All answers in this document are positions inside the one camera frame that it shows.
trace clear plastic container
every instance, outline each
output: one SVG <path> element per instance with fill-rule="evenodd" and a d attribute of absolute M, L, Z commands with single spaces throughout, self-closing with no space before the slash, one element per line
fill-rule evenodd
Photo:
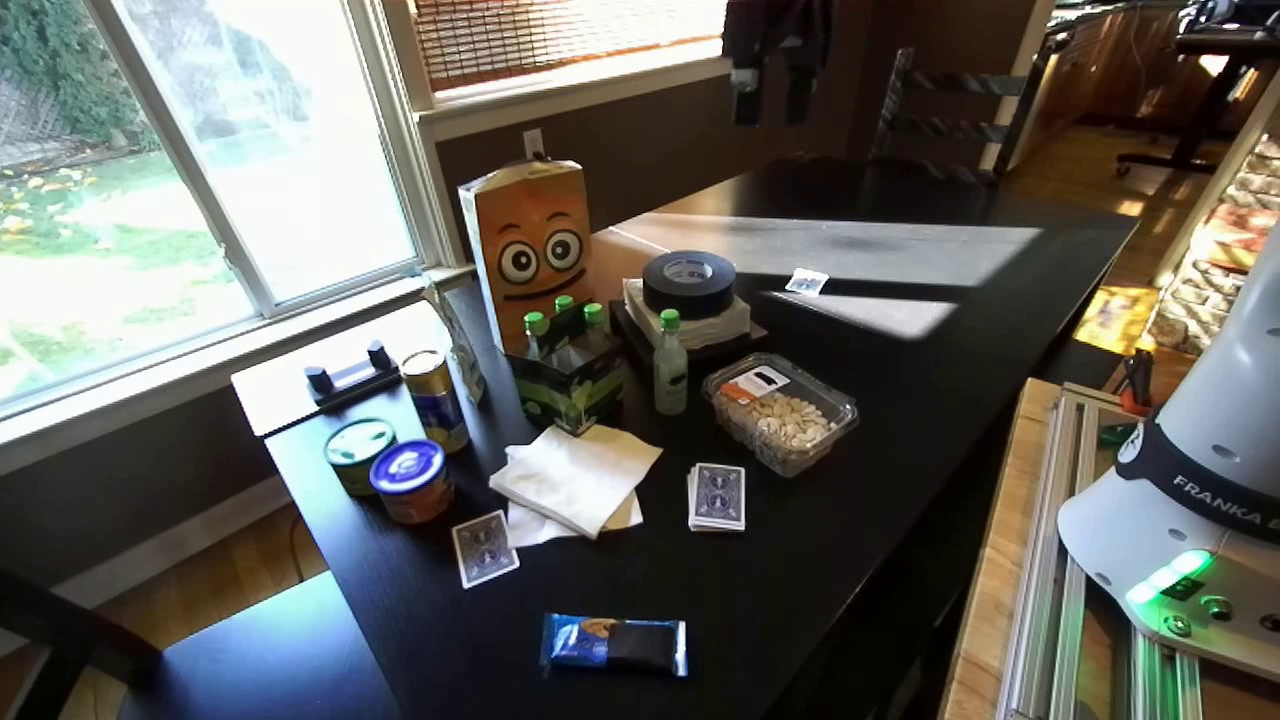
<path fill-rule="evenodd" d="M 857 427 L 853 398 L 820 384 L 785 357 L 752 353 L 703 381 L 718 427 L 776 477 L 798 477 Z"/>

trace toy figure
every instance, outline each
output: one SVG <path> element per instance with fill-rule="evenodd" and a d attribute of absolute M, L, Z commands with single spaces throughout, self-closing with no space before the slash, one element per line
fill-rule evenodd
<path fill-rule="evenodd" d="M 509 357 L 522 349 L 522 311 L 547 311 L 555 297 L 592 301 L 592 225 L 580 166 L 509 166 L 465 183 L 461 204 L 483 279 L 487 326 Z"/>

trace canister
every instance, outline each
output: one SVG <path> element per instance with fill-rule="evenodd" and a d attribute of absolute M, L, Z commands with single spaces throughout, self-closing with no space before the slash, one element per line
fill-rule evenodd
<path fill-rule="evenodd" d="M 326 457 L 332 471 L 341 477 L 341 486 L 349 489 L 349 498 L 372 498 L 369 469 L 393 445 L 397 445 L 397 427 L 388 421 L 361 416 L 350 426 L 341 426 L 326 438 L 323 457 Z"/>
<path fill-rule="evenodd" d="M 446 353 L 420 349 L 401 360 L 401 376 L 411 394 L 411 407 L 425 421 L 425 431 L 442 450 L 461 454 L 473 445 L 465 407 L 453 389 Z"/>
<path fill-rule="evenodd" d="M 428 523 L 453 504 L 453 481 L 437 441 L 393 445 L 372 461 L 369 486 L 397 523 Z"/>

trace playing card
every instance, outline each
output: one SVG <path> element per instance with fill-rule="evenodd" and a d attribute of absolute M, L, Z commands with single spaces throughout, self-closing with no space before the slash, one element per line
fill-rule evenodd
<path fill-rule="evenodd" d="M 519 556 L 509 542 L 505 513 L 483 513 L 453 523 L 453 559 L 465 587 L 517 574 Z"/>
<path fill-rule="evenodd" d="M 749 471 L 739 464 L 692 464 L 689 471 L 689 529 L 745 533 L 749 529 Z"/>

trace blue can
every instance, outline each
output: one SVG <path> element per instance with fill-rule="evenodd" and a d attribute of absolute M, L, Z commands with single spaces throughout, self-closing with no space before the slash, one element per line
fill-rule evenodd
<path fill-rule="evenodd" d="M 397 523 L 437 520 L 453 504 L 442 450 L 437 441 L 393 445 L 372 461 L 369 489 L 385 502 Z"/>

